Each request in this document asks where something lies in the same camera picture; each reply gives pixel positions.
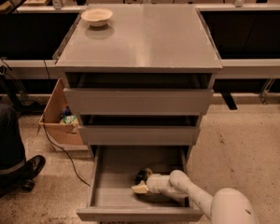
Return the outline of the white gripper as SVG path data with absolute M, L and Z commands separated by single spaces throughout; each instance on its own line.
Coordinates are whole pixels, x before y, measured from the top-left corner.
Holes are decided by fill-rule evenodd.
M 153 174 L 150 168 L 146 168 L 146 185 L 132 186 L 136 194 L 147 194 L 148 191 L 154 194 L 165 194 L 171 187 L 170 177 L 168 175 Z

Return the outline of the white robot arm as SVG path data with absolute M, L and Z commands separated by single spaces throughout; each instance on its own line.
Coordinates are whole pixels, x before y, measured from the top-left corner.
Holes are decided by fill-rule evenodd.
M 132 190 L 136 194 L 162 194 L 176 201 L 188 197 L 211 224 L 259 224 L 251 202 L 242 192 L 224 188 L 212 196 L 180 170 L 168 175 L 153 173 L 149 168 L 141 170 Z

